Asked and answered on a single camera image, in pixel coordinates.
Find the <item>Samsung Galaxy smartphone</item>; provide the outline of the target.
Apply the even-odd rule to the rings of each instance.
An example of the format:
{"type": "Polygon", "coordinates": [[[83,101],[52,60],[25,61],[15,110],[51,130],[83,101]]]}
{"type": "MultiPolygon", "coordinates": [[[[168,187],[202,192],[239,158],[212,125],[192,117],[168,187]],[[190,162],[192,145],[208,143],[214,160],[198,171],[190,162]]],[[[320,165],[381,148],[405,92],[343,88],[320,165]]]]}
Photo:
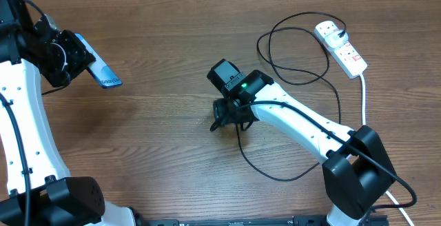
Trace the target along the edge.
{"type": "Polygon", "coordinates": [[[95,81],[103,88],[116,88],[123,84],[122,80],[112,71],[106,62],[98,55],[93,47],[84,39],[84,37],[75,33],[75,36],[82,42],[86,50],[95,58],[87,67],[87,71],[93,76],[95,81]]]}

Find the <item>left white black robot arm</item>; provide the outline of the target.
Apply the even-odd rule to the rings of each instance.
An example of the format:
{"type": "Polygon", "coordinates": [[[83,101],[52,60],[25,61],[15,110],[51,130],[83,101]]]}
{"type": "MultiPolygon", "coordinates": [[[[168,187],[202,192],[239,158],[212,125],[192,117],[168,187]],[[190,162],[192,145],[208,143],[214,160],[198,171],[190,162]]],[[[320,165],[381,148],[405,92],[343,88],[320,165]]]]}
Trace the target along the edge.
{"type": "Polygon", "coordinates": [[[83,71],[102,88],[121,80],[85,38],[47,14],[33,21],[30,0],[1,0],[1,142],[7,161],[5,225],[145,225],[131,207],[105,200],[97,181],[73,177],[55,145],[42,80],[62,90],[83,71]]]}

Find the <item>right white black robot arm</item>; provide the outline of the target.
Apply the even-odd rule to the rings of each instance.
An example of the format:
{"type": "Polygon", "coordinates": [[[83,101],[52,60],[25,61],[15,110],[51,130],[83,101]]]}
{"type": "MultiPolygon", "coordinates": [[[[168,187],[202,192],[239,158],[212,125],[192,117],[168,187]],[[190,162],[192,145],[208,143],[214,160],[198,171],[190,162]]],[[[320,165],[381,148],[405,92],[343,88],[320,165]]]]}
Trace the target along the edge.
{"type": "Polygon", "coordinates": [[[233,124],[242,132],[262,121],[292,138],[321,165],[325,191],[333,203],[321,225],[368,223],[371,213],[383,208],[377,200],[394,183],[411,195],[397,208],[416,204],[415,191],[397,175],[378,133],[369,126],[353,130],[330,121],[288,95],[265,73],[254,70],[246,75],[224,59],[211,68],[207,79],[222,94],[213,103],[211,131],[233,124]]]}

